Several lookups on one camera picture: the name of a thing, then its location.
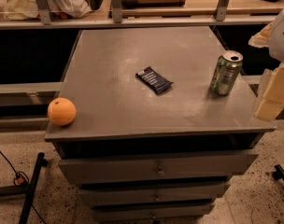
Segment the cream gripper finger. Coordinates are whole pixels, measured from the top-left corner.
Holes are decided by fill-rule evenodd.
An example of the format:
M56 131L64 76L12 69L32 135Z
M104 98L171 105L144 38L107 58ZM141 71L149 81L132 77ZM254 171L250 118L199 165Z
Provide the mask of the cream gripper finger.
M284 63L264 75L260 85L263 92L254 116L262 120L274 120L284 108Z
M272 25L273 23L270 22L269 24L264 26L260 32L250 38L248 44L254 48L268 48Z

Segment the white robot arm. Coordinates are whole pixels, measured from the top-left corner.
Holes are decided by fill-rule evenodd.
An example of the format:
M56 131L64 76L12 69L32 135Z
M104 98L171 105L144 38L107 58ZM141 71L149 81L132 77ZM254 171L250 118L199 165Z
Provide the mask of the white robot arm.
M258 119L274 120L284 108L284 8L248 43L255 48L269 48L269 55L280 61L279 67L271 73L255 111Z

